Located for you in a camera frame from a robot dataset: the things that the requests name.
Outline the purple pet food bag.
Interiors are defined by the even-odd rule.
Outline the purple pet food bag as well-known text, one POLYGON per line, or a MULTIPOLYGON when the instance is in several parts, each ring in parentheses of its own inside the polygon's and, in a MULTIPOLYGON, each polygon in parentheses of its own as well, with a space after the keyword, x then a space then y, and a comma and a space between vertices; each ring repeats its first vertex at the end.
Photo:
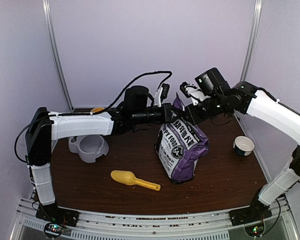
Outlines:
POLYGON ((177 95, 172 104, 173 121, 160 126, 154 145, 158 159, 168 178, 174 184, 182 184, 194 178, 199 158, 210 151, 210 141, 204 132, 181 116, 185 105, 177 95))

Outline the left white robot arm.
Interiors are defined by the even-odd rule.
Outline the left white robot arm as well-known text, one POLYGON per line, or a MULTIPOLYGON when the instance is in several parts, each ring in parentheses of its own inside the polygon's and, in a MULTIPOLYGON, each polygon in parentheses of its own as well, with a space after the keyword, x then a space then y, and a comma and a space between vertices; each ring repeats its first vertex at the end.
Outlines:
POLYGON ((173 106, 161 102, 167 98, 169 88, 168 84, 159 87, 151 106, 147 105, 148 88, 136 85, 125 91, 124 100, 117 108, 70 113, 49 112, 46 107, 36 110, 25 134, 26 160, 45 217, 51 222, 62 218, 61 209, 54 205, 56 198, 50 170, 52 142, 78 136, 123 135, 136 125, 170 123, 173 106))

